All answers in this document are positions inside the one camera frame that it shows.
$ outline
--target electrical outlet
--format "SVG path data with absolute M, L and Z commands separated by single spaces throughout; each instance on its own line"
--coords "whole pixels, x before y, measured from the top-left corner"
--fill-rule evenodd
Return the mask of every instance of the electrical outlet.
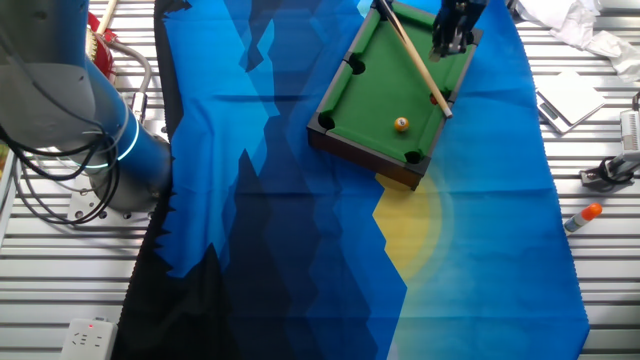
M 73 319 L 62 347 L 60 360 L 108 360 L 118 327 L 98 320 Z

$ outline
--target orange cap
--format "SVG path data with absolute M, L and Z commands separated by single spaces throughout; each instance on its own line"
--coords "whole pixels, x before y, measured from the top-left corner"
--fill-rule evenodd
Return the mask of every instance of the orange cap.
M 602 214 L 602 206 L 600 204 L 598 204 L 598 203 L 593 203 L 593 204 L 587 206 L 580 213 L 580 215 L 582 215 L 582 217 L 587 221 L 591 221 L 591 220 L 595 219 L 600 214 Z

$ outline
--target billiard ball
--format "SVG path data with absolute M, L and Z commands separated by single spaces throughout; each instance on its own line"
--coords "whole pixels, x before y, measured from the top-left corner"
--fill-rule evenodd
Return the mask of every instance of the billiard ball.
M 406 131 L 409 128 L 409 120 L 406 118 L 397 118 L 393 126 L 398 132 Z

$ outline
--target glue stick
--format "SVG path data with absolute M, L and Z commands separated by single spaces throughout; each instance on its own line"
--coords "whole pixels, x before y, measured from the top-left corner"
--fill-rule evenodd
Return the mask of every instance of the glue stick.
M 600 214 L 602 214 L 602 206 L 600 204 L 593 203 L 587 206 L 584 210 L 573 215 L 571 219 L 564 223 L 565 234 L 567 234 L 567 236 L 573 234 Z

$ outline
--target mini pool table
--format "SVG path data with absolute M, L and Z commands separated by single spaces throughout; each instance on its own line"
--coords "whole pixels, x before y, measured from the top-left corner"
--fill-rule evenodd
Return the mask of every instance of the mini pool table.
M 435 16 L 390 3 L 444 97 L 453 105 L 482 32 L 464 54 L 429 59 Z M 372 5 L 307 126 L 311 146 L 399 181 L 411 189 L 427 171 L 445 123 L 440 107 L 391 24 Z M 452 109 L 455 121 L 455 108 Z M 399 132 L 397 118 L 409 120 Z

